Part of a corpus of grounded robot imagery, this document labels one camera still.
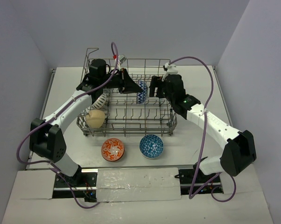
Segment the red patterned bowl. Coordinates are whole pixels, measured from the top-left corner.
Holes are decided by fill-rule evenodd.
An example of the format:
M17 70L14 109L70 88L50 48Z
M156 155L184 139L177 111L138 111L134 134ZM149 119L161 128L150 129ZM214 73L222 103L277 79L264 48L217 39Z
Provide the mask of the red patterned bowl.
M138 92L136 95L136 103L137 104L143 104L145 103L147 99L147 94L148 94L148 86L145 81L139 80L138 81L138 86L142 89L142 92Z

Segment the yellow bowl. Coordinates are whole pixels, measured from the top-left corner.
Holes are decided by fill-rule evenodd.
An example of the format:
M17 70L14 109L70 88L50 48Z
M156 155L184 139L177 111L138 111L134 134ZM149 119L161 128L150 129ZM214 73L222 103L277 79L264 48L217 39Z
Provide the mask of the yellow bowl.
M101 110L90 110L85 121L89 128L100 128L105 121L105 113Z

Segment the orange floral bowl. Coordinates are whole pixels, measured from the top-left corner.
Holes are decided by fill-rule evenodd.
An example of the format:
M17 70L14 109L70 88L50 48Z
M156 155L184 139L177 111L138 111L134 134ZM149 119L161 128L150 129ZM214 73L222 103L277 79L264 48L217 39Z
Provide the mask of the orange floral bowl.
M123 142L117 138L106 140L101 147L102 157L110 162L118 161L122 158L125 152Z

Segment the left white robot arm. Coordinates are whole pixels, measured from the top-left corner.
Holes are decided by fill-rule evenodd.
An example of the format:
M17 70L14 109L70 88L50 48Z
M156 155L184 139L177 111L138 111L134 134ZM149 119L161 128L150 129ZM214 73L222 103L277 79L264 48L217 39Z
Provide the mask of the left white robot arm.
M103 93L105 88L117 88L120 93L138 93L142 88L129 76L125 68L115 64L107 71L103 59L92 60L89 72L84 76L73 95L54 113L45 119L34 119L31 123L29 149L45 158L62 174L70 186L81 183L82 168L66 153L64 132L72 121L90 107Z

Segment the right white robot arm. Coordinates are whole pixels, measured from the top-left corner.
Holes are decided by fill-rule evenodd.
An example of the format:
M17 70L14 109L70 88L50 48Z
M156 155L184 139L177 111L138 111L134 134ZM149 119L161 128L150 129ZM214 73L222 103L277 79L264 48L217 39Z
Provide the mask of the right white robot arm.
M253 134L242 132L207 111L197 98L186 93L181 75L153 76L149 95L166 98L176 114L206 130L222 148L221 155L200 161L194 170L196 181L205 182L210 174L221 172L235 177L257 159Z

